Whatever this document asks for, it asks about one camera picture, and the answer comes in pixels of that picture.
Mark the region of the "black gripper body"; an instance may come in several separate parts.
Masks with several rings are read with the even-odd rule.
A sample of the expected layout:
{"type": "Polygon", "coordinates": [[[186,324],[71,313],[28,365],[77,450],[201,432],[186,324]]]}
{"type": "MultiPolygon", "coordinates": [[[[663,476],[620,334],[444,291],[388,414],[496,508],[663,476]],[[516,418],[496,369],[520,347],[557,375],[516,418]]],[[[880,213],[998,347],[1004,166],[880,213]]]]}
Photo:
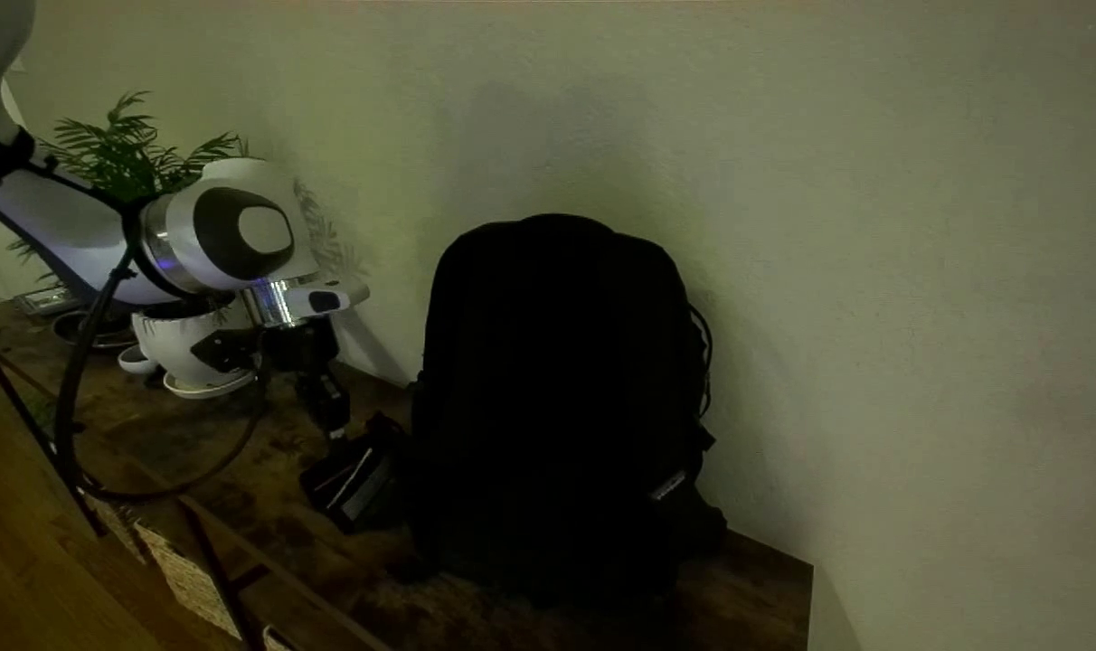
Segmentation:
{"type": "Polygon", "coordinates": [[[328,318],[297,328],[267,328],[262,351],[275,373],[292,375],[292,396],[327,437],[343,437],[352,425],[352,396],[336,375],[336,334],[328,318]]]}

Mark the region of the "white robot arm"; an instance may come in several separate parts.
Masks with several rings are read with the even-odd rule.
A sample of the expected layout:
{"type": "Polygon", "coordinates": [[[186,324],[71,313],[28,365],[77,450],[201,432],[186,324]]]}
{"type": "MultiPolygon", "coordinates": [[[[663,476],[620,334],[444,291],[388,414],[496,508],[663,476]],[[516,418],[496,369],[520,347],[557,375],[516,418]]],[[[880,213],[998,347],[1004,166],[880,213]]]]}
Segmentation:
{"type": "Polygon", "coordinates": [[[80,183],[3,103],[33,23],[35,0],[0,0],[0,224],[77,291],[132,309],[140,354],[176,392],[292,373],[317,432],[343,436],[334,315],[352,295],[317,277],[292,179],[263,160],[216,160],[140,199],[80,183]]]}

